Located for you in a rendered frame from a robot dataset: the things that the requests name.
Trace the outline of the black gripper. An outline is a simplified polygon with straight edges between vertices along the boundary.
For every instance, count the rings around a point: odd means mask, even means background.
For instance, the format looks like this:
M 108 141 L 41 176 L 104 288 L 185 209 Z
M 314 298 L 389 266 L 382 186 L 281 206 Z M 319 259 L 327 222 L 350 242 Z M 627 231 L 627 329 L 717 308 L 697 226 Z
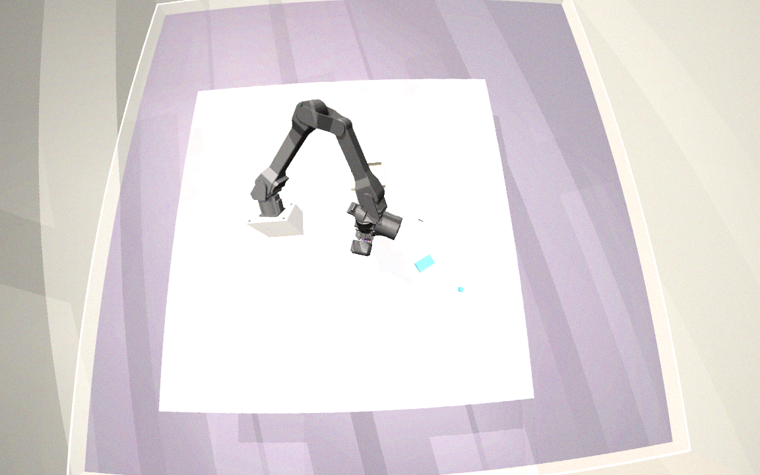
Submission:
M 351 253 L 355 253 L 355 255 L 363 255 L 363 256 L 370 256 L 372 243 L 368 243 L 366 240 L 372 241 L 374 236 L 372 236 L 372 231 L 375 229 L 374 225 L 372 225 L 371 228 L 360 228 L 357 226 L 355 221 L 355 228 L 356 228 L 356 238 L 358 240 L 353 239 L 351 243 L 350 251 Z M 359 241 L 361 240 L 361 241 Z

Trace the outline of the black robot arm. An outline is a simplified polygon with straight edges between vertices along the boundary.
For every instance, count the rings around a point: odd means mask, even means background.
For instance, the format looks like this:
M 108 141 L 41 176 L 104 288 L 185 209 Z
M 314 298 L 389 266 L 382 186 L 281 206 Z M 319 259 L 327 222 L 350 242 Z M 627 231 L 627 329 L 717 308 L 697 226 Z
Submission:
M 286 210 L 278 192 L 282 191 L 290 179 L 286 175 L 288 166 L 292 164 L 309 133 L 315 129 L 334 133 L 355 179 L 359 204 L 351 201 L 346 212 L 355 216 L 360 228 L 371 228 L 374 225 L 372 236 L 395 240 L 403 218 L 386 211 L 388 205 L 384 199 L 384 187 L 367 164 L 353 124 L 349 118 L 329 108 L 319 99 L 298 102 L 292 115 L 292 130 L 284 139 L 271 165 L 256 177 L 250 195 L 259 204 L 259 218 L 275 218 Z

